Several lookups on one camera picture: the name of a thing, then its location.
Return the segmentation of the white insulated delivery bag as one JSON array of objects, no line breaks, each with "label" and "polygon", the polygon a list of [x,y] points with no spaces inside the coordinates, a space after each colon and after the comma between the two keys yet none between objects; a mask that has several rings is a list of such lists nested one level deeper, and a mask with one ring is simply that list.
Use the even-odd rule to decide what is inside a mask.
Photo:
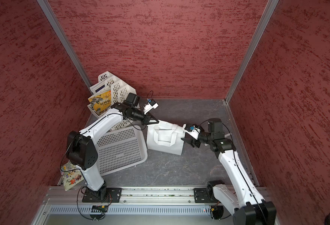
[{"label": "white insulated delivery bag", "polygon": [[159,121],[147,126],[147,147],[149,150],[181,155],[185,131],[177,124]]}]

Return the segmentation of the white perforated plastic basket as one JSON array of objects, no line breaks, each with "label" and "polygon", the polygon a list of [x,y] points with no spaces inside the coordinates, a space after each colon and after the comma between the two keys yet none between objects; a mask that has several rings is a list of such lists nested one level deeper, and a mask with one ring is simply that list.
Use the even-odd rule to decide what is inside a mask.
[{"label": "white perforated plastic basket", "polygon": [[148,158],[145,139],[137,125],[104,134],[96,149],[101,176],[136,166]]}]

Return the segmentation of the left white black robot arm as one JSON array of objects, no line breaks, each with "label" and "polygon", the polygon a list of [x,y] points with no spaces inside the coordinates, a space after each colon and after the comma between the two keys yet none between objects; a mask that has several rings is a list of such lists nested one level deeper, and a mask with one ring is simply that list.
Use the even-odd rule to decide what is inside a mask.
[{"label": "left white black robot arm", "polygon": [[86,182],[86,190],[98,201],[107,197],[106,183],[99,171],[99,147],[100,138],[123,120],[138,121],[144,126],[158,124],[150,110],[158,107],[155,100],[150,99],[143,110],[137,109],[140,96],[130,93],[122,102],[116,102],[100,119],[93,124],[76,132],[72,131],[67,137],[67,150],[65,157],[75,165]]}]

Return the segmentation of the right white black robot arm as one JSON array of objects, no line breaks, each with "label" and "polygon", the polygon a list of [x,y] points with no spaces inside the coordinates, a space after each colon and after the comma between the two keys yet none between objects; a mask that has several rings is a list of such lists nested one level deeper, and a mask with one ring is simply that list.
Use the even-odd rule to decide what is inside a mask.
[{"label": "right white black robot arm", "polygon": [[227,209],[235,225],[274,225],[276,207],[271,201],[266,201],[254,186],[240,161],[232,138],[225,135],[222,120],[212,118],[207,122],[207,131],[200,125],[184,124],[182,128],[190,137],[183,141],[197,148],[202,144],[209,145],[225,168],[234,189],[231,192],[223,182],[210,181],[207,185],[208,197]]}]

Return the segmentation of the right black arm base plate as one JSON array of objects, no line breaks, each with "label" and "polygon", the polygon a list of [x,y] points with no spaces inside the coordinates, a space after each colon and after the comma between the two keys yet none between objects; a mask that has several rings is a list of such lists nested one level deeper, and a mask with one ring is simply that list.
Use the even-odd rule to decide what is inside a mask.
[{"label": "right black arm base plate", "polygon": [[206,188],[194,188],[195,203],[211,203]]}]

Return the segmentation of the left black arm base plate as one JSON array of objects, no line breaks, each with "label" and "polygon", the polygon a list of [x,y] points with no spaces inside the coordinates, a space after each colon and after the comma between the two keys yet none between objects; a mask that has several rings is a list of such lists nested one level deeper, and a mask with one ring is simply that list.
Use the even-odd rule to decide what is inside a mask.
[{"label": "left black arm base plate", "polygon": [[108,187],[105,192],[104,198],[100,199],[96,196],[95,192],[85,188],[83,203],[119,203],[122,193],[120,187]]}]

